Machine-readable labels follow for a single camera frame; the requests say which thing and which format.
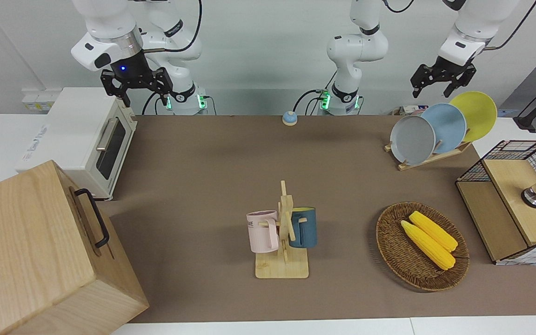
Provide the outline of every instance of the plate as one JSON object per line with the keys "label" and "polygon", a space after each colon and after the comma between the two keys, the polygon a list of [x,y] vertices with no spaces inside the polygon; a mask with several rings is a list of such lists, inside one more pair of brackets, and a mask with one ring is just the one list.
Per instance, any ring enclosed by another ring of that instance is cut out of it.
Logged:
{"label": "plate", "polygon": [[423,163],[434,152],[436,134],[427,120],[409,115],[398,121],[390,134],[390,149],[399,162],[406,165]]}
{"label": "plate", "polygon": [[451,104],[435,104],[421,114],[434,128],[435,139],[442,141],[434,150],[443,154],[460,145],[466,134],[466,120],[458,108]]}
{"label": "plate", "polygon": [[466,119],[469,131],[464,136],[465,142],[472,142],[487,135],[496,123],[496,103],[485,93],[477,91],[461,93],[452,99],[450,104],[458,108]]}
{"label": "plate", "polygon": [[[400,220],[409,220],[415,210],[438,223],[458,241],[452,255],[455,265],[446,271],[440,269],[404,233]],[[424,291],[453,288],[466,276],[469,269],[469,250],[456,226],[437,210],[417,202],[396,203],[386,208],[376,224],[376,241],[382,257],[390,269],[411,286]]]}

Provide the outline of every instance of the wicker basket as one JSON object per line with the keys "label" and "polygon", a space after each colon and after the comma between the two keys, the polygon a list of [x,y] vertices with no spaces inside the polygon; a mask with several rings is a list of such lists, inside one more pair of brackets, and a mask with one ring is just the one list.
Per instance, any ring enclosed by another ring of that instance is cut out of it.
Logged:
{"label": "wicker basket", "polygon": [[[440,269],[404,233],[400,220],[409,221],[409,215],[415,210],[438,223],[458,241],[458,247],[452,252],[456,258],[453,268]],[[405,202],[386,208],[376,225],[376,241],[390,269],[408,284],[425,291],[453,288],[469,268],[469,250],[458,229],[443,214],[425,204]]]}

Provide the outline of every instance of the wooden cabinet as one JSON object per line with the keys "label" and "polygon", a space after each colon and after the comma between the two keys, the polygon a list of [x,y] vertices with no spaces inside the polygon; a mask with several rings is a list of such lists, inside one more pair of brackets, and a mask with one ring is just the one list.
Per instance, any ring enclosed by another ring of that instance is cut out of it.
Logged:
{"label": "wooden cabinet", "polygon": [[0,182],[0,334],[108,335],[147,309],[110,219],[76,191],[53,161]]}
{"label": "wooden cabinet", "polygon": [[521,198],[523,189],[536,183],[535,170],[529,161],[518,159],[483,160],[480,164],[489,181],[459,180],[456,185],[491,260],[506,265],[536,264],[536,208]]}

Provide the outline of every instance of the mug rack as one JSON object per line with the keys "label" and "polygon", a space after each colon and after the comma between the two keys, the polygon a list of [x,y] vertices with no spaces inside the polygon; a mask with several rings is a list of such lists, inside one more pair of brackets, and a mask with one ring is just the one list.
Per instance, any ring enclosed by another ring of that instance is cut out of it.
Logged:
{"label": "mug rack", "polygon": [[278,218],[276,226],[279,230],[280,245],[278,250],[268,253],[255,254],[256,278],[307,278],[309,264],[306,248],[293,248],[289,246],[296,240],[291,222],[293,212],[293,196],[287,194],[287,185],[281,181],[281,201],[278,202]]}

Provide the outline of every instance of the oven door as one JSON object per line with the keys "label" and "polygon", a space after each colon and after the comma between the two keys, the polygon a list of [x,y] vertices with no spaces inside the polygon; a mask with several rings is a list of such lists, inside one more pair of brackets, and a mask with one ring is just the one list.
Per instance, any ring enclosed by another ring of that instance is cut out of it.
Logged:
{"label": "oven door", "polygon": [[102,186],[103,192],[95,194],[99,199],[108,199],[112,196],[127,147],[134,134],[121,110],[118,107],[114,110],[103,128],[102,136],[95,148],[95,160],[89,169],[96,184]]}

